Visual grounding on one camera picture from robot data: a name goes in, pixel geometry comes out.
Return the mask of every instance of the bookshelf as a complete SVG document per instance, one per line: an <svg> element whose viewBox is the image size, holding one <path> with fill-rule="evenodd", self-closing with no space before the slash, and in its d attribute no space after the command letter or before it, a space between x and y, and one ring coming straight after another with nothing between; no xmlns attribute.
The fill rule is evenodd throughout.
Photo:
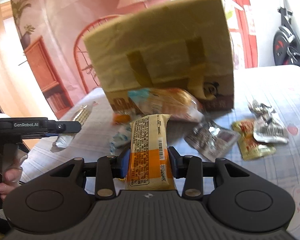
<svg viewBox="0 0 300 240"><path fill-rule="evenodd" d="M40 36L26 49L25 54L37 83L52 111L59 119L73 103L66 91Z"/></svg>

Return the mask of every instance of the finger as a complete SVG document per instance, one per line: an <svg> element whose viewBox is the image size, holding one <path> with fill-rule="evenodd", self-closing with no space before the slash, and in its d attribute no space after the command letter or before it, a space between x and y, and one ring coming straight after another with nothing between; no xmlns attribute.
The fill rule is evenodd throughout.
<svg viewBox="0 0 300 240"><path fill-rule="evenodd" d="M4 173L4 182L6 184L12 184L19 182L22 175L22 168L19 169L9 169Z"/></svg>
<svg viewBox="0 0 300 240"><path fill-rule="evenodd" d="M20 166L27 158L28 158L28 154L19 149L17 155L13 159L13 165Z"/></svg>
<svg viewBox="0 0 300 240"><path fill-rule="evenodd" d="M15 183L13 185L7 185L5 183L0 183L0 194L1 195L7 195L12 190L14 190L16 187L18 187L18 183Z"/></svg>

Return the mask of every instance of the tablecloth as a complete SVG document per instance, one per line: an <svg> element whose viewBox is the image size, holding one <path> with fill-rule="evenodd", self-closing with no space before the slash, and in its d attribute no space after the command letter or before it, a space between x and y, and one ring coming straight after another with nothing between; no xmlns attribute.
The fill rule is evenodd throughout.
<svg viewBox="0 0 300 240"><path fill-rule="evenodd" d="M286 65L235 70L234 86L234 109L211 114L217 124L230 128L231 123L236 120L253 117L247 102L256 99L272 105L284 124L293 128L289 134L289 144L276 145L277 152L274 155L245 162L236 144L225 157L279 185L293 196L296 212L288 231L300 240L300 67ZM117 132L118 126L111 124L113 111L101 88L89 93L63 119L69 119L80 105L92 101L98 104L67 149L52 153L50 149L56 138L51 137L41 139L30 151L29 158L22 165L24 181L29 181L74 157L81 156L86 162L94 162L109 154L109 139ZM168 146L174 146L181 155L196 155L207 161L183 139L193 126L192 123L169 121ZM176 180L179 192L182 191L184 180ZM117 191L123 188L119 181L115 182L115 186ZM210 193L213 188L212 179L205 178L205 194ZM86 191L94 192L94 179L87 180Z"/></svg>

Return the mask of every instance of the barcode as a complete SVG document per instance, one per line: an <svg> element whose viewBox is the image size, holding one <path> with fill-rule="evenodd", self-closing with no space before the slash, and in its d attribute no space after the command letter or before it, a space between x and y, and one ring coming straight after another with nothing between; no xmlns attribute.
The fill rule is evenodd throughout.
<svg viewBox="0 0 300 240"><path fill-rule="evenodd" d="M268 135L268 136L283 136L283 128L281 127L262 127L261 128L261 133Z"/></svg>
<svg viewBox="0 0 300 240"><path fill-rule="evenodd" d="M160 160L164 160L162 137L158 138L158 148L159 148L159 158Z"/></svg>

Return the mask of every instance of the potted plant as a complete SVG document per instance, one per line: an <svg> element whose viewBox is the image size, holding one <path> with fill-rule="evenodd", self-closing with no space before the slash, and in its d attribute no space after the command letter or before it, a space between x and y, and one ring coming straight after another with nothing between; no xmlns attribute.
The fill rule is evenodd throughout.
<svg viewBox="0 0 300 240"><path fill-rule="evenodd" d="M20 20L23 11L26 8L31 7L31 3L28 3L29 0L18 0L17 2L14 2L11 0L11 7L12 7L12 13L13 13L13 19L17 27L18 35L20 38L20 42L22 45L22 48L25 49L30 44L30 35L34 32L35 28L32 25L25 25L25 33L22 34L21 28L20 28Z"/></svg>
<svg viewBox="0 0 300 240"><path fill-rule="evenodd" d="M24 26L24 29L25 29L25 33L22 35L20 42L22 48L26 49L26 47L28 47L30 44L30 35L31 33L34 32L35 28L30 24L26 24L26 26Z"/></svg>

